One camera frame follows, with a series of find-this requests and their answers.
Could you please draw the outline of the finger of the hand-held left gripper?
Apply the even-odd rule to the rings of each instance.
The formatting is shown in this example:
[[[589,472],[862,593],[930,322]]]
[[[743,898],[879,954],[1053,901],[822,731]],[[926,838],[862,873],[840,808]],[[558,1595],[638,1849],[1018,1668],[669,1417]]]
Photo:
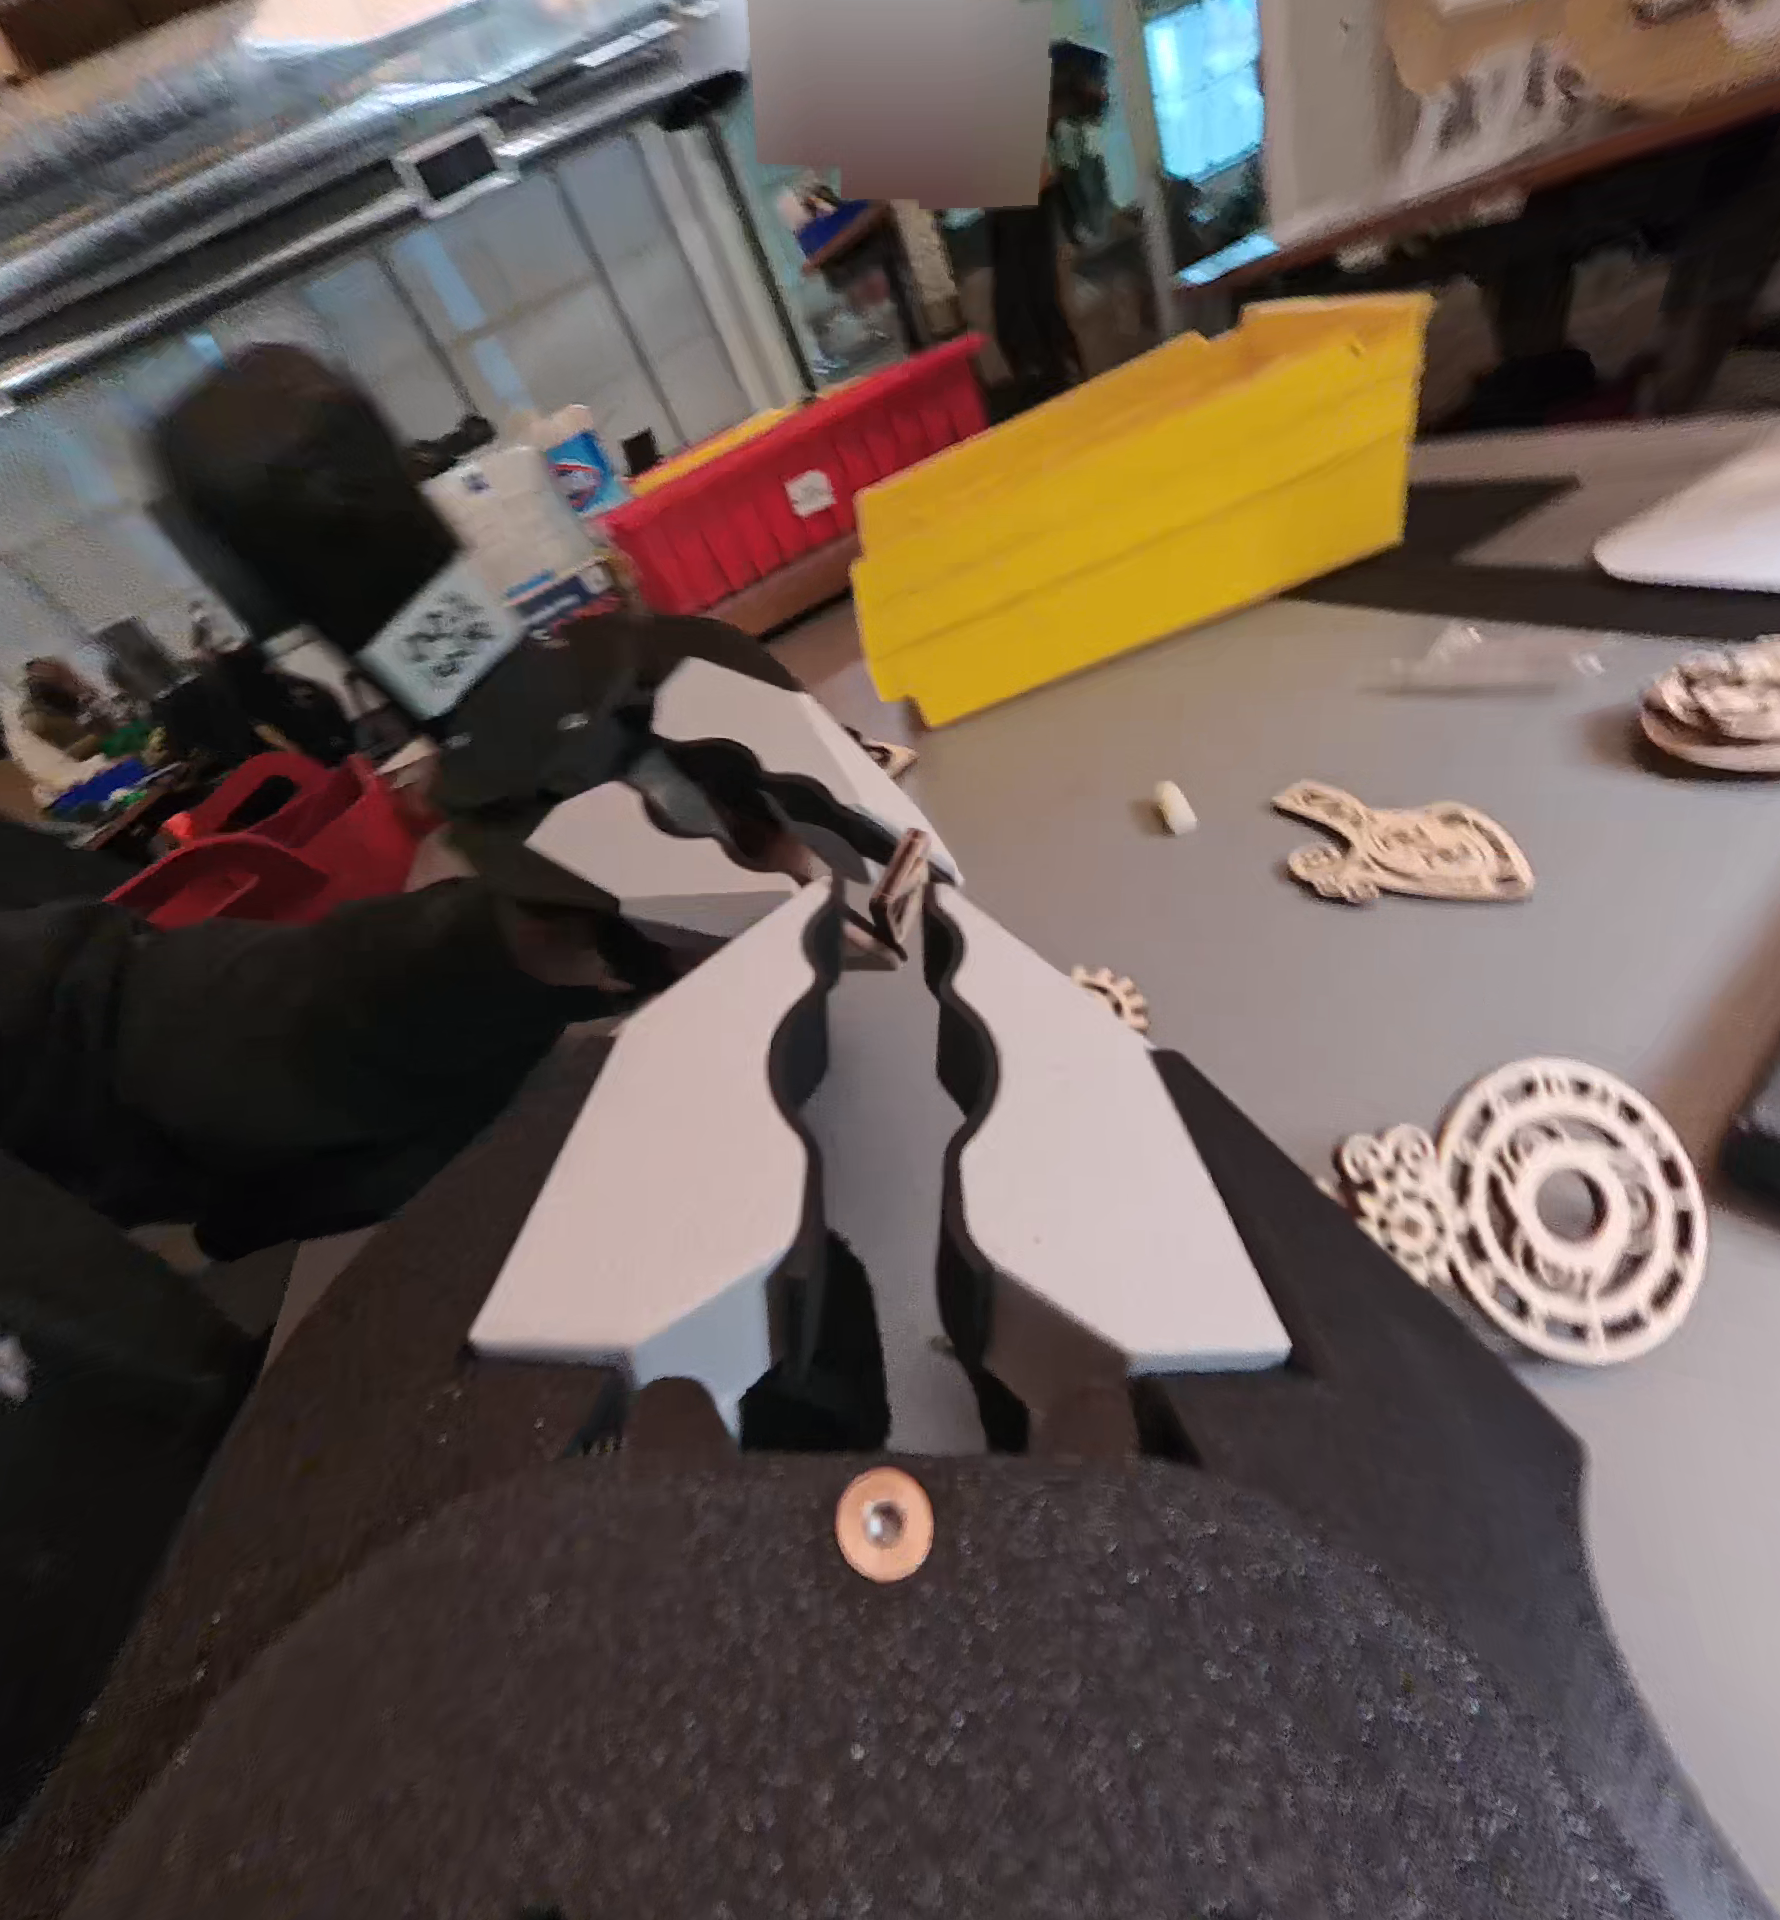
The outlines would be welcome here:
[[[813,882],[873,871],[840,838],[790,821],[768,798],[711,801],[683,785],[678,799],[692,804],[687,821],[700,831],[672,825],[638,785],[608,779],[555,804],[526,850],[683,961],[728,947]]]
[[[912,834],[934,877],[964,873],[920,804],[807,690],[685,659],[654,695],[654,735],[719,795],[753,793],[827,868],[876,877]]]

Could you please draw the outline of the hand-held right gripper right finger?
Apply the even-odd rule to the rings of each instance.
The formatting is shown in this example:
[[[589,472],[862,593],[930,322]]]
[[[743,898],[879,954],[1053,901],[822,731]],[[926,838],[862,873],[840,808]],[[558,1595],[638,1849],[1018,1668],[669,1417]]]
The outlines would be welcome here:
[[[1281,1370],[1291,1331],[1142,1031],[959,885],[922,925],[959,1109],[937,1303],[986,1445],[1071,1394]]]

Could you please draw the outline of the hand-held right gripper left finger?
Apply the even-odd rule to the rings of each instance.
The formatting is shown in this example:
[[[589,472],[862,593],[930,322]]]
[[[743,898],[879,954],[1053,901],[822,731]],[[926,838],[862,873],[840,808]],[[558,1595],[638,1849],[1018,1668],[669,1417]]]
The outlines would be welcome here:
[[[732,1434],[817,1339],[847,887],[825,877],[634,1014],[471,1324],[487,1360],[699,1383]]]

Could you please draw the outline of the small square wooden piece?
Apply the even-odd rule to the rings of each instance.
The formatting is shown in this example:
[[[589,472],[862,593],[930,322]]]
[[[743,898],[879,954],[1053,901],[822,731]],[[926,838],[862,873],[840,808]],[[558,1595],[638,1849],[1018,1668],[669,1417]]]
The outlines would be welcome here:
[[[905,961],[922,927],[933,876],[933,834],[909,827],[884,861],[866,903],[868,932],[879,947]]]

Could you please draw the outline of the wooden gear assembly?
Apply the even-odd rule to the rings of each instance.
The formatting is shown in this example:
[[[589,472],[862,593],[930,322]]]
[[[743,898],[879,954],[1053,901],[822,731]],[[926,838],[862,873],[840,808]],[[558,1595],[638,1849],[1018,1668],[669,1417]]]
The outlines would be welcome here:
[[[1685,1139],[1621,1075],[1567,1058],[1472,1079],[1434,1127],[1335,1144],[1329,1191],[1500,1352],[1636,1361],[1691,1317],[1710,1216]]]

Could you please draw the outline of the small clear plastic bag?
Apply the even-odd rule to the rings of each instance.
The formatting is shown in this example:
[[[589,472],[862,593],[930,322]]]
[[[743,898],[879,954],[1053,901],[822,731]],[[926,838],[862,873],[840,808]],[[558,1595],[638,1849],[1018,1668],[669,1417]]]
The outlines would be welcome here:
[[[1450,622],[1368,681],[1395,697],[1544,697],[1605,674],[1605,652],[1570,627]]]

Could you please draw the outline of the person's left forearm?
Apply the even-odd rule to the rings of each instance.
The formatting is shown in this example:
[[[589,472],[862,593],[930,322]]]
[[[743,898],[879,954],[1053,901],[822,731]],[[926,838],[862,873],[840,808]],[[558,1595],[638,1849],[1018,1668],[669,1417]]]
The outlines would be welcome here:
[[[314,923],[0,905],[0,1153],[214,1257],[370,1227],[493,1130],[566,1029],[643,997],[526,974],[479,879]]]

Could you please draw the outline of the grey desk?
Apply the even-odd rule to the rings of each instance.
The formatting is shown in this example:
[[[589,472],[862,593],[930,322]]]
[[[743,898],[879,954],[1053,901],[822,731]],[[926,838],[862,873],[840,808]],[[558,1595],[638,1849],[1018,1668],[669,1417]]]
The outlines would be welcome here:
[[[1780,785],[1649,772],[1619,718],[1666,642],[1546,697],[1368,688],[1395,611],[1282,603],[933,735],[918,782],[998,920],[1156,1001],[1238,1219],[1343,1285],[1316,1157],[1479,1069],[1633,1077],[1699,1156],[1780,1044]],[[1153,813],[1174,782],[1196,830]],[[1321,898],[1272,809],[1298,782],[1455,801],[1524,901]],[[511,1116],[327,1288],[202,1485],[45,1830],[84,1827],[59,1909],[96,1915],[1557,1915],[1616,1907],[1563,1830],[1502,1655],[1404,1544],[1474,1544],[1481,1444],[1548,1407],[1589,1451],[1597,1593],[1686,1788],[1564,1725],[1642,1811],[1694,1802],[1780,1913],[1780,1216],[1719,1194],[1703,1303],[1661,1352],[1505,1379],[1383,1281],[1432,1358],[1372,1410],[1314,1375],[1176,1386],[1158,1458],[922,1458],[914,1595],[842,1567],[855,1459],[566,1454],[599,1394],[479,1365],[464,1309],[608,1044],[568,1037]]]

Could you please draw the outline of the person's left hand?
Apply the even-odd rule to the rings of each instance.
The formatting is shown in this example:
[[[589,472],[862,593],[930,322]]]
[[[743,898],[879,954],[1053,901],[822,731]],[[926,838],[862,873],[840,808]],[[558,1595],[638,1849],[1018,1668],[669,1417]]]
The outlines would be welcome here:
[[[500,899],[496,917],[518,967],[556,990],[641,1000],[685,976],[672,947],[618,916]]]

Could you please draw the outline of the wooden side table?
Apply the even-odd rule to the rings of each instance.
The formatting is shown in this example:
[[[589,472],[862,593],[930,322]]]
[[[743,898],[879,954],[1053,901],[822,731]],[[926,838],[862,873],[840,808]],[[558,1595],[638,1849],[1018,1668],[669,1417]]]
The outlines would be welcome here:
[[[766,642],[849,598],[858,555],[855,533],[831,540],[725,596],[708,616]]]

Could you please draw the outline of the white paper packet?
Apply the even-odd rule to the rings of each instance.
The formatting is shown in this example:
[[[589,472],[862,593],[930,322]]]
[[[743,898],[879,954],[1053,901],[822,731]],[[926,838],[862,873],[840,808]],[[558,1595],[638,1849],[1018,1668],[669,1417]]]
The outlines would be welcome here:
[[[531,443],[493,443],[427,478],[422,494],[507,603],[583,578],[601,551]]]

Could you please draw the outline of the red plastic bin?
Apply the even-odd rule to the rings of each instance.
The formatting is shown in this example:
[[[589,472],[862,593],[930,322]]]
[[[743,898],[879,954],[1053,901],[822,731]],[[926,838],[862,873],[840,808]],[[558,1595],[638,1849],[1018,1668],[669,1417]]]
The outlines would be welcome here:
[[[652,611],[703,614],[849,533],[860,494],[980,433],[986,340],[964,331],[804,400],[768,433],[634,495],[607,545]]]

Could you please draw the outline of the blue glove box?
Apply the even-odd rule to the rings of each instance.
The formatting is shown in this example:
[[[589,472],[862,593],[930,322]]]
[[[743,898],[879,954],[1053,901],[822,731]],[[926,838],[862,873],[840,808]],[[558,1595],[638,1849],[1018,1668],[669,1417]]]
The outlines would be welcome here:
[[[552,631],[593,611],[623,603],[612,565],[602,554],[570,567],[544,567],[505,589],[505,606],[526,631]]]

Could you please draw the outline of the white wipes canister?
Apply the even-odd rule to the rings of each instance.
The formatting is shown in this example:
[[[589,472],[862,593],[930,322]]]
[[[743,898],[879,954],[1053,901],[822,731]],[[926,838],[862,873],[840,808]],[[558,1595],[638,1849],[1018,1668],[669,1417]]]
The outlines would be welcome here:
[[[573,514],[605,518],[632,501],[629,470],[602,440],[589,406],[570,401],[542,413],[532,428],[532,443]]]

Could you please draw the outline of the yellow plastic bin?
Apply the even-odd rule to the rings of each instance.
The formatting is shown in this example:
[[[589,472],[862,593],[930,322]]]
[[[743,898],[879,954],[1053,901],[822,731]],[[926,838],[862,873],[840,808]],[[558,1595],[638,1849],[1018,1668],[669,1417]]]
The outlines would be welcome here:
[[[860,492],[879,697],[943,727],[1401,545],[1434,306],[1255,302]]]
[[[646,497],[649,494],[680,480],[687,475],[687,472],[711,465],[732,449],[770,433],[783,422],[799,413],[801,408],[801,401],[764,408],[728,428],[723,428],[703,442],[689,443],[678,452],[661,456],[643,473],[636,473],[629,480],[631,495]]]

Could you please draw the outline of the ornate wooden paddle piece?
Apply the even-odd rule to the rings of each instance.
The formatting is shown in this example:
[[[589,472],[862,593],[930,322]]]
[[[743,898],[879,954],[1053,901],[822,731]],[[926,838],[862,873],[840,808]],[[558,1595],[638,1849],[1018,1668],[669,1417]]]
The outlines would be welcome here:
[[[1489,812],[1463,801],[1372,806],[1335,783],[1300,779],[1271,804],[1327,834],[1287,856],[1287,876],[1321,899],[1507,903],[1536,890],[1516,838]]]

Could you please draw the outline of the stacked wooden gear disc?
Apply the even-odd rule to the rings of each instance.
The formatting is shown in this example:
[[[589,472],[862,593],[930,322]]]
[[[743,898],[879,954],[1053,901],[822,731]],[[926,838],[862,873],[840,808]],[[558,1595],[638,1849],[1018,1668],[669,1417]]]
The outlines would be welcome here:
[[[1688,652],[1646,685],[1639,727],[1662,755],[1726,777],[1780,777],[1780,633]]]

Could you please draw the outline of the white book stand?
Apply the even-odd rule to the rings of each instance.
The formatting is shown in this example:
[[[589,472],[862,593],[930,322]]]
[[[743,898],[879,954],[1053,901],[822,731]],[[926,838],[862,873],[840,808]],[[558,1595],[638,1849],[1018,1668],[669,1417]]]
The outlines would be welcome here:
[[[1592,555],[1628,583],[1780,593],[1780,429],[1603,535]]]

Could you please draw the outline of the wooden background table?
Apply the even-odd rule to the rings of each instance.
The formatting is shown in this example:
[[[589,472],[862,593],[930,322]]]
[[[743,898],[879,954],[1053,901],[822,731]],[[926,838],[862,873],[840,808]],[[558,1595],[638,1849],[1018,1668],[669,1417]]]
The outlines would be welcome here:
[[[1235,291],[1324,262],[1337,251],[1453,225],[1502,198],[1526,198],[1589,180],[1772,116],[1780,116],[1780,78],[1754,81],[1677,113],[1622,117],[1597,135],[1512,156],[1430,191],[1407,190],[1380,203],[1321,212],[1314,222],[1267,227],[1178,270],[1171,289],[1187,303],[1212,291]]]

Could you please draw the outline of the paper instruction sheet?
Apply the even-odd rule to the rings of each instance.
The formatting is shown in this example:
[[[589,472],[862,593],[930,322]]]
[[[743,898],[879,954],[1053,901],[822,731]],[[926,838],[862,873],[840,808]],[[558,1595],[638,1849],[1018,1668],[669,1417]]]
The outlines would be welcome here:
[[[1404,196],[1780,83],[1780,2],[1388,2],[1384,41],[1419,104]]]

